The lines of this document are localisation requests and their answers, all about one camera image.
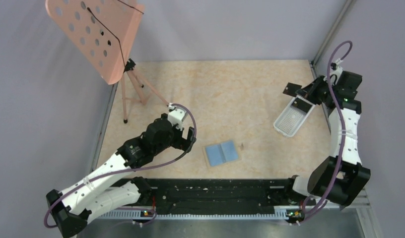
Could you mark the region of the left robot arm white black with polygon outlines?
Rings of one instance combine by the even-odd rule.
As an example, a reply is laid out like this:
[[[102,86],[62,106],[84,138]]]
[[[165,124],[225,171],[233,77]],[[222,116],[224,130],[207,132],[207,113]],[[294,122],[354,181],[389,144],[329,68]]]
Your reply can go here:
[[[180,160],[191,151],[196,139],[196,121],[188,110],[177,108],[162,114],[141,135],[125,141],[103,165],[82,180],[61,191],[48,192],[45,227],[58,228],[62,237],[71,238],[104,213],[136,202],[147,204],[151,191],[143,178],[113,190],[109,187],[134,172]]]

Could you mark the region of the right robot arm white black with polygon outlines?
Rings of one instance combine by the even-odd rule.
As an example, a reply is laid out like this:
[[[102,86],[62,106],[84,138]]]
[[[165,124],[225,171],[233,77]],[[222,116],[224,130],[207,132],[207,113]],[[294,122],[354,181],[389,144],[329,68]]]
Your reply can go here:
[[[331,143],[329,156],[309,178],[292,177],[292,185],[283,191],[287,203],[297,204],[309,195],[321,197],[333,181],[326,199],[347,207],[370,180],[371,171],[362,165],[357,145],[362,105],[355,96],[361,82],[361,75],[336,69],[331,72],[331,87],[323,75],[306,87],[297,86],[295,94],[298,103],[307,100],[314,105],[324,104],[330,111]]]

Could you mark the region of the beige card holder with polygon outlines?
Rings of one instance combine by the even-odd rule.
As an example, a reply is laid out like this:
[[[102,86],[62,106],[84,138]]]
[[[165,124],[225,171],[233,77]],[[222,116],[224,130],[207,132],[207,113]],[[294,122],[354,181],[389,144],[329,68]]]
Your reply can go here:
[[[206,145],[202,148],[206,166],[211,169],[240,160],[238,146],[233,140]]]

